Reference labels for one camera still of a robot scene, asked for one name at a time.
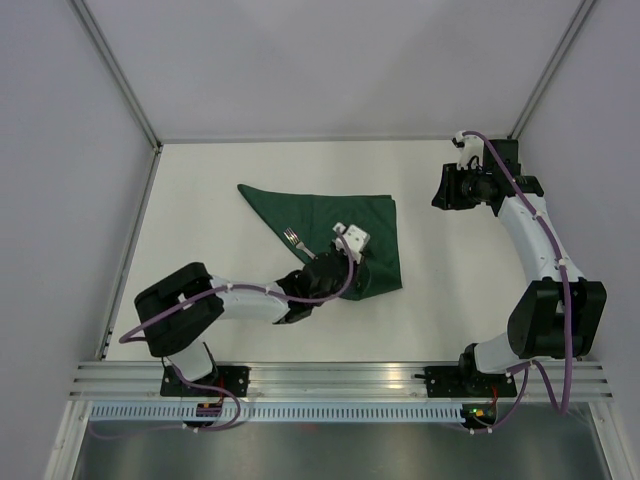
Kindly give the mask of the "fork with pink handle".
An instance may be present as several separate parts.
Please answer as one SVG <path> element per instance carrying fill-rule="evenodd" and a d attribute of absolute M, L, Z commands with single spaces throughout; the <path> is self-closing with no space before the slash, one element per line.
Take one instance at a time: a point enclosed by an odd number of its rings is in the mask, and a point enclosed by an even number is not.
<path fill-rule="evenodd" d="M 316 258 L 316 255 L 305 245 L 294 230 L 287 228 L 283 232 L 283 235 L 291 245 L 293 245 L 297 250 L 303 252 L 307 257 L 310 259 Z"/>

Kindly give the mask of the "dark green cloth napkin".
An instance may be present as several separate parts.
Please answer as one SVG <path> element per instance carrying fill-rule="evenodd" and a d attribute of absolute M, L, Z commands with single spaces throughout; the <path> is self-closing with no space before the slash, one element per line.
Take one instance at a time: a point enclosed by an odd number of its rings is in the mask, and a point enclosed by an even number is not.
<path fill-rule="evenodd" d="M 396 203 L 390 195 L 329 196 L 260 190 L 239 184 L 237 190 L 258 217 L 303 263 L 310 258 L 285 236 L 292 230 L 315 254 L 326 251 L 340 222 L 355 225 L 370 239 L 349 290 L 342 298 L 360 301 L 403 287 L 398 247 Z"/>

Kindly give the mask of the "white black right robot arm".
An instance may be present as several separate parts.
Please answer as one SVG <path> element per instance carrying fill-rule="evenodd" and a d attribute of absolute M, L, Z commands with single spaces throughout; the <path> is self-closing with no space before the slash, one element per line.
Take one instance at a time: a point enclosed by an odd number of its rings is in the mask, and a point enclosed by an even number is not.
<path fill-rule="evenodd" d="M 517 141 L 461 131 L 452 143 L 460 158 L 444 165 L 433 206 L 443 211 L 488 206 L 509 234 L 527 282 L 505 332 L 467 346 L 459 357 L 457 384 L 463 392 L 478 395 L 494 376 L 529 360 L 571 363 L 589 354 L 607 292 L 570 259 L 552 225 L 539 180 L 522 172 Z"/>

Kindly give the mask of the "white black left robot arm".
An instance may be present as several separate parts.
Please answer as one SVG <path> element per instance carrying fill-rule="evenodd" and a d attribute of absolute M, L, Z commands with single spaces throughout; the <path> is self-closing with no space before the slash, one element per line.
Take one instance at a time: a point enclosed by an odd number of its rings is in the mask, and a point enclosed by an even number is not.
<path fill-rule="evenodd" d="M 289 325 L 344 294 L 356 280 L 363 237 L 337 238 L 299 270 L 268 284 L 232 282 L 192 262 L 139 293 L 134 299 L 140 325 L 121 343 L 144 341 L 155 358 L 170 362 L 195 395 L 218 384 L 215 360 L 204 333 L 217 320 L 263 320 Z"/>

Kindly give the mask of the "aluminium enclosure frame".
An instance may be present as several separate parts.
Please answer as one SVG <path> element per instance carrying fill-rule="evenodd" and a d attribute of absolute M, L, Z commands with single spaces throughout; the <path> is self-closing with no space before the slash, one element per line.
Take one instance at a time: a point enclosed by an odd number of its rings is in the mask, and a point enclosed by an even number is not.
<path fill-rule="evenodd" d="M 132 131 L 164 144 L 524 141 L 563 231 L 613 286 L 596 352 L 639 468 L 635 1 L 72 1 Z"/>

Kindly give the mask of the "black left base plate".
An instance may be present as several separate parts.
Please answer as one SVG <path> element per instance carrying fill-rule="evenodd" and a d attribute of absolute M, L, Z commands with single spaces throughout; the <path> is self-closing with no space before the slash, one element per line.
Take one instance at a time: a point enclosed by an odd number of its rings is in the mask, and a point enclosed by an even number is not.
<path fill-rule="evenodd" d="M 225 389 L 238 398 L 245 398 L 247 395 L 250 368 L 247 366 L 218 365 L 213 373 L 199 379 L 191 380 L 197 385 L 193 387 L 185 384 L 177 375 L 172 365 L 164 367 L 161 381 L 161 397 L 218 397 L 218 391 L 211 390 L 211 387 Z"/>

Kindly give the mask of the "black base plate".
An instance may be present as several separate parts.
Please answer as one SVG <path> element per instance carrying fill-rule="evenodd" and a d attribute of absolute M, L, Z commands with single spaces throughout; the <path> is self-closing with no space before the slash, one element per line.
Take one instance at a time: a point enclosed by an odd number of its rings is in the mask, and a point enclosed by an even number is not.
<path fill-rule="evenodd" d="M 457 366 L 426 366 L 413 376 L 421 380 L 429 398 L 515 398 L 517 387 L 504 374 L 463 373 Z"/>
<path fill-rule="evenodd" d="M 161 397 L 218 397 L 218 391 L 211 390 L 211 387 L 225 389 L 238 398 L 245 398 L 247 395 L 250 368 L 247 366 L 218 365 L 213 373 L 199 379 L 191 380 L 197 385 L 193 387 L 185 384 L 177 375 L 172 365 L 164 367 L 161 381 Z"/>

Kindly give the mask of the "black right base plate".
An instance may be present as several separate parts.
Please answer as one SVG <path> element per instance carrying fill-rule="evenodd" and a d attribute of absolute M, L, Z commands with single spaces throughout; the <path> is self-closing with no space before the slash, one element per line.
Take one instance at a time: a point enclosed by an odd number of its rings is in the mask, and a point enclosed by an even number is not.
<path fill-rule="evenodd" d="M 504 374 L 463 373 L 457 366 L 426 366 L 413 376 L 421 380 L 429 398 L 515 398 L 517 387 Z"/>

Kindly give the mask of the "aluminium mounting rail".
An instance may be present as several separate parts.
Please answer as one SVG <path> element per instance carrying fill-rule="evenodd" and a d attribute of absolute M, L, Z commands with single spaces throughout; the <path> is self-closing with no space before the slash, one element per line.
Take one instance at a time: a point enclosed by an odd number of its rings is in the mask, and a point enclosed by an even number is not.
<path fill-rule="evenodd" d="M 449 362 L 241 362 L 221 365 L 247 366 L 250 383 L 246 399 L 257 401 L 444 401 L 474 399 L 429 398 L 426 387 L 414 379 L 426 366 L 454 366 Z M 527 402 L 544 402 L 547 394 L 562 394 L 561 362 L 543 365 L 545 373 L 506 375 L 523 391 Z M 164 368 L 158 362 L 82 362 L 71 375 L 68 395 L 77 400 L 157 400 Z"/>

